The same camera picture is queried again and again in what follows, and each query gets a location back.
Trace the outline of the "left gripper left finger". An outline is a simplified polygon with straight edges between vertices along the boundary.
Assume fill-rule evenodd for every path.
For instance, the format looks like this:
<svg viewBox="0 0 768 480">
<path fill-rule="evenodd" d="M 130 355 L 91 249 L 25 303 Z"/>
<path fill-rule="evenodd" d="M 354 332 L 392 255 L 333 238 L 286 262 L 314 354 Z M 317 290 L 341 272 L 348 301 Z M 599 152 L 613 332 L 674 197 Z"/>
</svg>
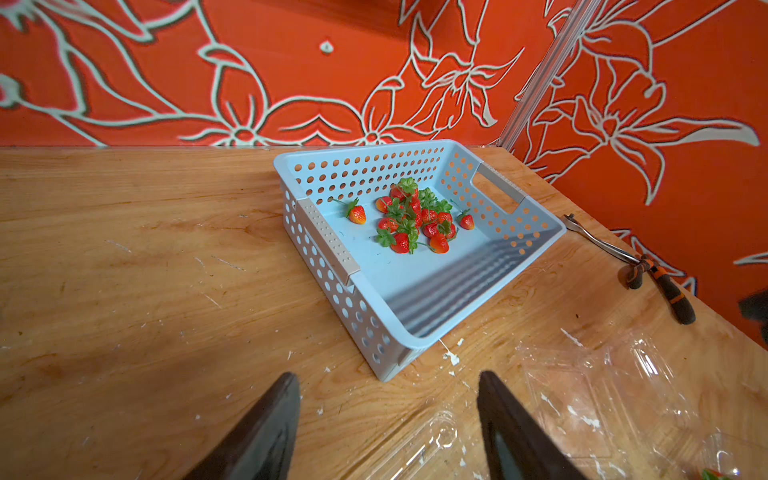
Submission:
<svg viewBox="0 0 768 480">
<path fill-rule="evenodd" d="M 298 377 L 283 373 L 187 479 L 285 479 L 300 417 Z"/>
</svg>

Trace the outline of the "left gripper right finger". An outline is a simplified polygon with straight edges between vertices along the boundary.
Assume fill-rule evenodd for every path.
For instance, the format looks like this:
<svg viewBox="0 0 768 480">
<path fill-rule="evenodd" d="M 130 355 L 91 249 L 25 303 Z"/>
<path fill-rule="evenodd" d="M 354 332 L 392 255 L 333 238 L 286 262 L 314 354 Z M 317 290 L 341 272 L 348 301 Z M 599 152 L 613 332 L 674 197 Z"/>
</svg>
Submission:
<svg viewBox="0 0 768 480">
<path fill-rule="evenodd" d="M 492 371 L 480 374 L 477 407 L 492 479 L 586 479 Z"/>
</svg>

